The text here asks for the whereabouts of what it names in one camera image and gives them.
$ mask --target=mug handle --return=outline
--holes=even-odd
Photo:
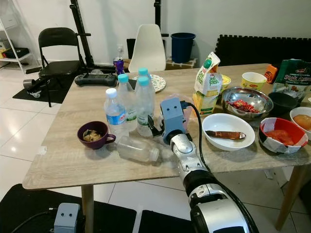
[[[112,142],[114,142],[114,141],[116,140],[116,136],[113,135],[113,134],[108,134],[108,135],[107,135],[107,138],[109,138],[109,137],[111,137],[112,139],[107,140],[107,141],[106,141],[106,144],[112,143]]]

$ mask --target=black bowl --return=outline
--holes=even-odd
[[[298,104],[296,99],[281,92],[272,92],[268,96],[274,104],[274,108],[271,111],[271,114],[275,116],[279,116],[291,111]]]

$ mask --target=white bowl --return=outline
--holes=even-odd
[[[225,113],[216,113],[207,116],[202,122],[202,130],[208,141],[213,146],[222,150],[239,150],[250,146],[255,140],[255,132],[245,120]],[[232,140],[210,137],[205,132],[207,130],[242,132],[246,135],[246,138],[241,140]]]
[[[311,117],[311,108],[308,107],[298,107],[298,108],[294,108],[290,111],[290,117],[291,117],[291,121],[293,123],[295,123],[296,125],[298,125],[295,121],[294,121],[294,117],[297,115],[308,115]],[[308,136],[308,139],[311,140],[311,131],[305,130],[304,128],[300,127],[298,125],[299,128],[301,128]]]

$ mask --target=red food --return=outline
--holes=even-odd
[[[271,137],[287,146],[293,146],[294,142],[289,134],[285,130],[272,130],[270,132],[266,132],[268,137]]]
[[[237,100],[232,103],[228,102],[232,107],[245,111],[245,112],[250,112],[250,113],[259,113],[257,109],[254,108],[253,105],[248,104],[247,102],[243,100]]]

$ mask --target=white chair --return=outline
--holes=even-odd
[[[139,68],[145,67],[148,71],[158,71],[165,70],[165,66],[165,50],[159,26],[140,25],[128,70],[138,72]]]

